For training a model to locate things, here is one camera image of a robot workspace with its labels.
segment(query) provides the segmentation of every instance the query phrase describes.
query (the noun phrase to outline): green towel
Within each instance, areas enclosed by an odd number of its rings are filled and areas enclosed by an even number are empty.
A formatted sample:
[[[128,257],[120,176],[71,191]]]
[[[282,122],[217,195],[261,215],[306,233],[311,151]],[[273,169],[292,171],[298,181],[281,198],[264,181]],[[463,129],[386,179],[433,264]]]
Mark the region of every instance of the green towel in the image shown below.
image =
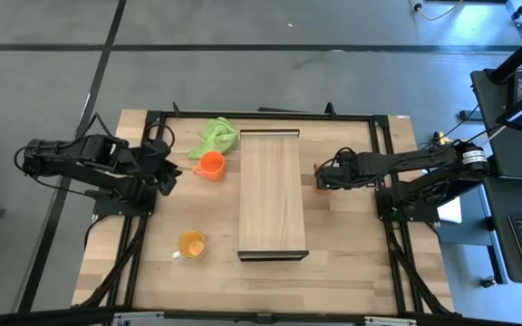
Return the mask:
[[[200,133],[203,143],[188,153],[188,158],[199,159],[211,150],[225,153],[233,149],[238,143],[238,132],[226,118],[209,120],[205,129]]]

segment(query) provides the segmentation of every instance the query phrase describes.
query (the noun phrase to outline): orange cup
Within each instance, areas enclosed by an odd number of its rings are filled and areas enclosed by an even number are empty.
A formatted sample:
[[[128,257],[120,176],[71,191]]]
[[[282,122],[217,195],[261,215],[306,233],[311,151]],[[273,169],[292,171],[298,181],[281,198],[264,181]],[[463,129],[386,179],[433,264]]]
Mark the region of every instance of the orange cup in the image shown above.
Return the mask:
[[[197,230],[183,232],[177,242],[177,252],[172,254],[172,258],[178,259],[181,256],[185,258],[197,258],[205,252],[207,241],[205,235]]]
[[[192,168],[192,173],[212,181],[220,180],[225,175],[225,158],[217,151],[209,151],[200,158],[198,165]]]

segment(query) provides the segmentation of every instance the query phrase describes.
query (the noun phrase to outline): wooden board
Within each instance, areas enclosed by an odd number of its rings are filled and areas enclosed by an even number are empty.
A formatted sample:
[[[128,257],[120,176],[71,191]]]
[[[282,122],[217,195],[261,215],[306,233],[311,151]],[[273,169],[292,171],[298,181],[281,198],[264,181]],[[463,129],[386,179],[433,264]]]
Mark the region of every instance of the wooden board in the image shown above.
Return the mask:
[[[298,137],[298,131],[241,130],[241,260],[307,255]]]
[[[138,145],[145,110],[124,110],[116,135]],[[238,249],[240,150],[226,155],[223,182],[193,176],[187,153],[199,145],[206,119],[167,119],[176,133],[169,159],[184,174],[169,197],[159,197],[148,223],[133,306],[139,309],[232,312],[396,313],[389,256],[377,219],[373,190],[316,193],[314,162],[324,162],[348,146],[371,151],[367,123],[311,120],[231,120],[238,129],[299,129],[299,156],[306,247],[301,262],[241,263]],[[391,117],[396,152],[412,150],[408,117]],[[165,133],[165,140],[170,141]],[[415,173],[401,174],[401,179]],[[122,219],[95,226],[85,251],[73,302],[87,299],[111,269]],[[181,232],[198,229],[208,251],[197,261],[173,261]],[[416,267],[439,300],[452,309],[440,245],[424,224],[410,224]],[[121,278],[122,302],[127,273]],[[403,276],[407,306],[411,292]]]

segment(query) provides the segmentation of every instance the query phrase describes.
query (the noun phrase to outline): wooden tabletop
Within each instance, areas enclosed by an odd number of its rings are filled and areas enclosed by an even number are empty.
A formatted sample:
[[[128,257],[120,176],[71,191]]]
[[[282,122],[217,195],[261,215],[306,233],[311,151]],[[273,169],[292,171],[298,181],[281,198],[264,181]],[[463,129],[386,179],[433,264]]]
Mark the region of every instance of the wooden tabletop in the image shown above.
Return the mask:
[[[123,110],[116,136],[138,146],[145,110]],[[318,193],[315,162],[347,146],[371,151],[368,125],[355,121],[231,120],[237,129],[299,129],[305,240],[309,255],[300,262],[240,262],[239,147],[226,154],[227,174],[211,182],[190,172],[197,161],[187,153],[199,145],[207,119],[168,118],[176,143],[168,160],[183,170],[168,197],[159,197],[149,218],[133,307],[154,310],[224,312],[396,313],[392,274],[382,223],[372,188]],[[395,152],[416,148],[409,117],[390,117]],[[382,133],[378,132],[383,144]],[[164,139],[169,142],[169,134]],[[401,179],[419,173],[402,173]],[[73,303],[87,299],[114,263],[123,218],[111,216],[95,226],[88,241]],[[452,309],[450,290],[436,235],[410,223],[417,270],[442,304]],[[208,240],[196,260],[173,260],[183,231],[197,229]],[[122,302],[125,270],[117,302]],[[411,292],[402,270],[407,307]]]

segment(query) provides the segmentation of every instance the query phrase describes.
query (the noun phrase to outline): yellow cup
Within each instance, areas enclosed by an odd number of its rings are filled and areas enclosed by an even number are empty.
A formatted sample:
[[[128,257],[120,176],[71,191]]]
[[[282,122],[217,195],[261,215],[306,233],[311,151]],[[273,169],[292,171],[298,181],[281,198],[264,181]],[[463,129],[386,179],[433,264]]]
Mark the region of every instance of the yellow cup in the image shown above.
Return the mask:
[[[203,255],[206,247],[207,240],[205,239],[205,235],[199,231],[190,230],[183,232],[179,237],[179,241],[177,242],[178,251],[172,254],[172,258],[197,258]]]

